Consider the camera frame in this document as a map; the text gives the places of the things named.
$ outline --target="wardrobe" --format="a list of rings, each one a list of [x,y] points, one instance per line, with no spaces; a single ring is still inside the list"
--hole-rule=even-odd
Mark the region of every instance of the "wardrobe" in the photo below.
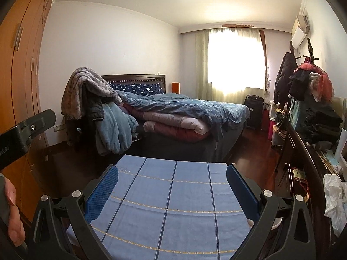
[[[52,0],[16,0],[0,24],[0,132],[39,113],[39,53]],[[44,134],[26,156],[2,172],[16,187],[21,217],[31,221],[38,200],[50,193]]]

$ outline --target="coat rack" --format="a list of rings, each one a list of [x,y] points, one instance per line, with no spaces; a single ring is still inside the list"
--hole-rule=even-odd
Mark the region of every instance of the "coat rack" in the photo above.
[[[289,47],[290,52],[291,52],[291,53],[292,53],[292,55],[295,57],[295,55],[294,55],[293,41],[292,41],[292,40],[290,40],[290,41],[289,41],[289,43],[290,43],[290,47]]]
[[[314,61],[315,60],[319,60],[319,58],[314,58],[314,56],[313,56],[313,48],[312,48],[312,45],[311,45],[311,40],[309,38],[307,38],[307,41],[308,41],[309,61],[310,61],[311,64],[314,65]]]

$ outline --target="silver bolt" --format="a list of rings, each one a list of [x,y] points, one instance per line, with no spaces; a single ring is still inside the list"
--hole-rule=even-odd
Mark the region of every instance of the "silver bolt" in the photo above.
[[[263,194],[266,196],[266,197],[272,197],[272,191],[269,191],[269,190],[265,190],[263,191]]]
[[[48,195],[44,194],[41,196],[41,201],[46,201],[48,199]]]
[[[296,198],[296,200],[298,200],[298,201],[303,201],[303,200],[304,200],[304,198],[303,198],[302,195],[300,195],[300,194],[297,194],[297,195],[295,196],[295,198]]]
[[[74,197],[74,198],[77,198],[77,197],[79,197],[80,195],[81,195],[82,193],[81,193],[81,191],[74,191],[73,193],[72,193],[72,196]]]

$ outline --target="plastic bag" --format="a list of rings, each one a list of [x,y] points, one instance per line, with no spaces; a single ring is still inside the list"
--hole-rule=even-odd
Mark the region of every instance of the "plastic bag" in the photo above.
[[[324,216],[331,219],[334,233],[339,237],[347,223],[347,182],[337,175],[325,174],[323,184],[327,204]]]

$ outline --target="dark blue stripe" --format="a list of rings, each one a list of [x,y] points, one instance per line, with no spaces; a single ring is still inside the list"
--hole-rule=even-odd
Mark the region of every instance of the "dark blue stripe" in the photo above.
[[[109,231],[109,229],[110,229],[110,227],[111,227],[111,225],[112,225],[112,223],[113,223],[113,221],[114,221],[114,219],[115,219],[115,217],[116,217],[116,215],[117,215],[117,213],[118,213],[118,211],[119,211],[119,208],[120,208],[120,207],[121,207],[121,205],[123,204],[123,200],[126,198],[126,196],[127,196],[128,192],[129,192],[129,190],[130,190],[131,186],[133,185],[133,183],[134,183],[134,181],[135,181],[136,177],[138,176],[138,174],[140,173],[141,168],[142,168],[142,166],[145,164],[146,160],[147,160],[147,158],[146,158],[146,159],[145,159],[145,161],[142,163],[142,165],[141,165],[140,169],[138,170],[138,172],[137,172],[137,173],[136,173],[136,175],[134,176],[134,178],[133,178],[133,180],[132,180],[131,184],[129,185],[128,190],[126,191],[126,193],[125,193],[124,197],[122,198],[122,201],[119,203],[118,208],[117,208],[117,210],[116,210],[115,214],[113,215],[113,218],[112,218],[112,220],[111,220],[110,224],[108,225],[107,230],[106,230],[106,232],[105,232],[104,236],[102,237],[101,242],[103,242],[103,241],[104,241],[104,239],[105,239],[105,237],[106,237],[106,234],[108,233],[108,231]]]
[[[160,232],[160,237],[159,237],[159,243],[158,243],[158,248],[157,248],[157,252],[155,254],[155,260],[158,260],[159,257],[159,249],[161,246],[161,240],[163,239],[163,233],[164,233],[164,226],[165,226],[165,221],[166,221],[166,216],[168,214],[168,208],[169,208],[169,202],[170,202],[170,196],[171,196],[171,189],[172,189],[172,184],[174,183],[174,176],[175,176],[175,172],[176,172],[176,166],[177,166],[177,161],[175,164],[175,168],[173,170],[173,174],[172,174],[172,179],[171,179],[171,185],[170,185],[170,190],[169,190],[169,196],[168,196],[168,201],[166,203],[166,210],[165,210],[165,214],[164,214],[164,219],[163,219],[163,224],[161,226],[161,232]]]
[[[220,260],[220,253],[219,253],[219,238],[218,238],[218,225],[217,225],[217,214],[216,214],[216,207],[214,205],[214,197],[213,197],[213,190],[212,190],[212,183],[211,183],[211,174],[210,174],[210,167],[207,163],[207,170],[209,171],[209,181],[210,181],[210,189],[211,189],[211,197],[212,197],[212,205],[213,205],[213,211],[214,211],[214,223],[216,226],[216,242],[217,242],[217,251],[218,251],[218,260]]]

